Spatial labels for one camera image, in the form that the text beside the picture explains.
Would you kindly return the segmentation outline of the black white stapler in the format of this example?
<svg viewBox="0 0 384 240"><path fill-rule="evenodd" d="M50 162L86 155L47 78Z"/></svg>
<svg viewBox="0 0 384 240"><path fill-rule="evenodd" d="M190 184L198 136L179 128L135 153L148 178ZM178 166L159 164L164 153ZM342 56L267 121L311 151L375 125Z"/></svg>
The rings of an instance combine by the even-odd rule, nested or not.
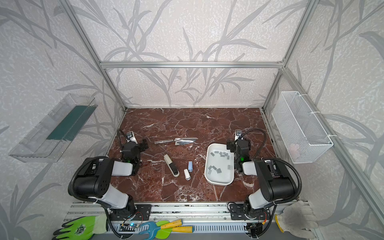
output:
<svg viewBox="0 0 384 240"><path fill-rule="evenodd" d="M170 171L172 172L174 177L178 177L180 175L179 170L177 169L175 163L171 160L169 155L164 155L164 160L169 167Z"/></svg>

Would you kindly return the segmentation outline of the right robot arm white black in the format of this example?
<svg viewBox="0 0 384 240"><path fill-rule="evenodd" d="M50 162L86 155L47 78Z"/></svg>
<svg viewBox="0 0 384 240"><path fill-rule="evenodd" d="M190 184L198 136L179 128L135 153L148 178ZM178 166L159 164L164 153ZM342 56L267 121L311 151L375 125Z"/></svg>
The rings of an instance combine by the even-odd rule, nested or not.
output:
<svg viewBox="0 0 384 240"><path fill-rule="evenodd" d="M267 133L260 128L244 133L236 130L235 139L227 141L227 150L234 154L235 170L240 174L257 176L260 188L242 204L231 202L227 207L232 220L259 220L263 216L267 221L274 215L270 211L271 207L299 197L303 182L294 166L280 158L251 158L251 142L245 138L251 132L261 132L264 137L255 154L258 156L267 142Z"/></svg>

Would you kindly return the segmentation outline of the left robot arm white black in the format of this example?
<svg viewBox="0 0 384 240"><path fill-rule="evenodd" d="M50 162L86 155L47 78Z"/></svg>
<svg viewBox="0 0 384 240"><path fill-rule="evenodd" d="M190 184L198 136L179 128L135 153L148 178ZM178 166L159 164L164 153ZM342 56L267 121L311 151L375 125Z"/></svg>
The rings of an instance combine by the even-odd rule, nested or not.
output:
<svg viewBox="0 0 384 240"><path fill-rule="evenodd" d="M118 130L122 157L86 158L72 177L68 192L77 200L100 204L107 210L107 217L111 221L147 221L151 205L136 205L131 195L119 191L111 184L113 176L136 176L142 165L141 153L149 148L146 140L137 142L133 132L124 135L127 142L122 144L122 134Z"/></svg>

